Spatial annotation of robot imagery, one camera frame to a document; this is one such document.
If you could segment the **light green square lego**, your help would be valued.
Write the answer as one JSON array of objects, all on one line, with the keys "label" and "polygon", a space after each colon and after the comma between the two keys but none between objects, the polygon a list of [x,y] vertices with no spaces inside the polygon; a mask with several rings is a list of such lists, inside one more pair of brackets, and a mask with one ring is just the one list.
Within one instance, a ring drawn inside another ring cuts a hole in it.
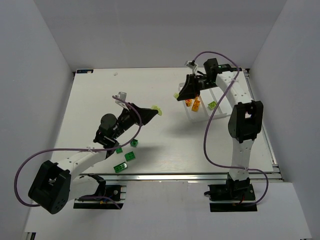
[{"label": "light green square lego", "polygon": [[157,105],[153,105],[153,106],[151,107],[151,109],[152,109],[152,110],[156,110],[156,111],[157,111],[157,114],[158,114],[159,116],[162,116],[163,112],[162,112],[161,108],[158,107]]}]

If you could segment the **yellow long lego brick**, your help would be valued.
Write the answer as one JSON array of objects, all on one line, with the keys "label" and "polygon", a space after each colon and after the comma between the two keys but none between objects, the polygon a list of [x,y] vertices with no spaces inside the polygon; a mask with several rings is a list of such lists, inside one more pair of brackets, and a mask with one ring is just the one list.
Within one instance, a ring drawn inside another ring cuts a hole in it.
[{"label": "yellow long lego brick", "polygon": [[195,101],[193,102],[193,105],[192,105],[191,110],[192,110],[193,112],[198,112],[198,110],[199,110],[199,108],[200,108],[200,105],[201,105],[201,102],[200,102],[199,100],[195,100]]}]

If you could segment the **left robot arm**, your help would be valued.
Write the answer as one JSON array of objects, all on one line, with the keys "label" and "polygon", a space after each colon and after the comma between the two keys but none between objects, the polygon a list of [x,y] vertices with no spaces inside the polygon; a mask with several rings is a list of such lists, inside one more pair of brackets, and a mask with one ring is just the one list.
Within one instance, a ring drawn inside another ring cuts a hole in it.
[{"label": "left robot arm", "polygon": [[120,149],[117,141],[134,125],[145,126],[162,112],[157,106],[140,108],[127,103],[119,116],[107,113],[102,116],[93,142],[102,147],[76,149],[75,154],[59,162],[45,161],[33,180],[28,197],[50,214],[56,214],[71,200],[115,202],[113,191],[97,174],[83,172],[112,156]]}]

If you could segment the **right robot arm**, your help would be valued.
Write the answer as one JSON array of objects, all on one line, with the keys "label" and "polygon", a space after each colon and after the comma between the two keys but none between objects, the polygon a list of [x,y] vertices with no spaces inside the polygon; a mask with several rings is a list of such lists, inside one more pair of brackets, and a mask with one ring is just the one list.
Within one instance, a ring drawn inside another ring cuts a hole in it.
[{"label": "right robot arm", "polygon": [[245,93],[238,82],[241,70],[235,65],[219,64],[216,58],[210,58],[203,64],[204,74],[198,72],[194,60],[187,61],[185,65],[192,73],[186,76],[176,99],[195,99],[207,89],[222,90],[222,98],[226,98],[232,108],[227,125],[233,144],[228,177],[235,183],[244,183],[249,179],[251,149],[262,129],[263,103],[254,101]]}]

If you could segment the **white divided sorting tray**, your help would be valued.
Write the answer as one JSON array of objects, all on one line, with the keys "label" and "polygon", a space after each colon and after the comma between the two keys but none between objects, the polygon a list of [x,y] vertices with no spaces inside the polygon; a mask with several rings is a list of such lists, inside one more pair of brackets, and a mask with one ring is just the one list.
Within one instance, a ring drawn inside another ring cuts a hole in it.
[{"label": "white divided sorting tray", "polygon": [[[187,118],[192,123],[208,121],[214,110],[214,108],[210,107],[209,104],[212,104],[213,102],[217,103],[222,94],[223,91],[218,87],[201,91],[200,97],[198,98],[198,100],[200,101],[200,106],[197,112],[192,111],[194,101],[192,101],[192,104],[190,106],[187,106],[185,101],[183,101],[182,105],[185,109]],[[228,100],[224,98],[218,106],[213,119],[229,117],[231,115],[231,112],[232,107],[230,106]]]}]

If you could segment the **dark green square lego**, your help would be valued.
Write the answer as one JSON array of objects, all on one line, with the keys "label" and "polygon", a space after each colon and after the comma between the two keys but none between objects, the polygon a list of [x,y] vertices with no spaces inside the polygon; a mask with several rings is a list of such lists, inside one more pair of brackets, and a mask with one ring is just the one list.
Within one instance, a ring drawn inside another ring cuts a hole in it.
[{"label": "dark green square lego", "polygon": [[134,148],[136,148],[138,144],[139,144],[139,141],[135,138],[130,142],[130,146]]}]

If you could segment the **green long lego brick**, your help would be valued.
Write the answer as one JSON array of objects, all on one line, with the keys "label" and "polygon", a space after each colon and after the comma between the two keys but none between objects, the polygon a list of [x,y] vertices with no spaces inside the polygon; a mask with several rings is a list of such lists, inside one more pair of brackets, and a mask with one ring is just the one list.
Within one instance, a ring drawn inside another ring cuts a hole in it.
[{"label": "green long lego brick", "polygon": [[128,165],[127,165],[126,162],[122,162],[122,163],[120,163],[120,164],[118,164],[118,165],[113,167],[115,173],[120,173],[120,172],[124,171],[127,168],[128,168]]}]

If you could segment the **blue label sticker left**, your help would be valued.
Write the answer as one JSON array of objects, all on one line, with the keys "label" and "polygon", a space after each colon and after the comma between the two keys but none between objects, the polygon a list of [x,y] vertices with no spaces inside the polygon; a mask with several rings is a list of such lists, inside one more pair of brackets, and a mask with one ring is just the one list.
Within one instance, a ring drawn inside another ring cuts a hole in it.
[{"label": "blue label sticker left", "polygon": [[93,72],[93,69],[78,69],[76,74],[92,74]]}]

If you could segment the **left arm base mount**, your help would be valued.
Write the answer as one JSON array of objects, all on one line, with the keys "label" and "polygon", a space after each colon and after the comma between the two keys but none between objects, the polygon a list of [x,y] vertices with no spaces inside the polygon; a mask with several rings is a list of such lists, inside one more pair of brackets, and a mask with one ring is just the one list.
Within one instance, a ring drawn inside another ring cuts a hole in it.
[{"label": "left arm base mount", "polygon": [[126,199],[127,187],[108,183],[103,177],[89,173],[78,176],[71,184],[69,199],[73,208],[81,210],[120,210]]}]

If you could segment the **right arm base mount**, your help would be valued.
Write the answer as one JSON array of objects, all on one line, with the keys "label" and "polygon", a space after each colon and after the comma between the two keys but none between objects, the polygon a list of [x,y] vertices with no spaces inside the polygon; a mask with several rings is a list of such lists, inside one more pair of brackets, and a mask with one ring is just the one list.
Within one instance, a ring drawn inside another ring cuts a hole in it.
[{"label": "right arm base mount", "polygon": [[247,189],[231,192],[226,184],[208,185],[204,196],[209,198],[211,213],[257,212],[256,196],[253,185]]}]

